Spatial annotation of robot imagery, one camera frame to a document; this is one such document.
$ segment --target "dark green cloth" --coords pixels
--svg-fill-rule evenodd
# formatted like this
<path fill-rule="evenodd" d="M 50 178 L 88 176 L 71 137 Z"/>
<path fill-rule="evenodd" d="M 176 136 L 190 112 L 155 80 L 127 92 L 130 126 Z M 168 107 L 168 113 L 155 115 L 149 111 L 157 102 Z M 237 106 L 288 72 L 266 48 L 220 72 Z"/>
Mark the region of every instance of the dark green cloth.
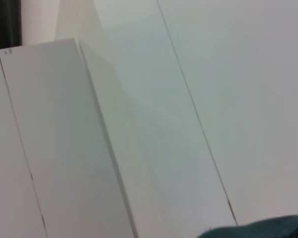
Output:
<path fill-rule="evenodd" d="M 246 226 L 218 228 L 200 238 L 298 238 L 298 216 L 288 216 Z"/>

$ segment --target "dark fabric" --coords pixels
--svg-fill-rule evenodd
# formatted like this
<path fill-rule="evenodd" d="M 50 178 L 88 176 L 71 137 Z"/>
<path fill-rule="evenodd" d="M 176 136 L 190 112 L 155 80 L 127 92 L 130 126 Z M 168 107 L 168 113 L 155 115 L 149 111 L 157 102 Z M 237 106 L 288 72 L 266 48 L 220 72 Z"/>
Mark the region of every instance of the dark fabric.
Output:
<path fill-rule="evenodd" d="M 218 228 L 200 238 L 298 238 L 298 216 L 288 216 L 246 226 Z"/>

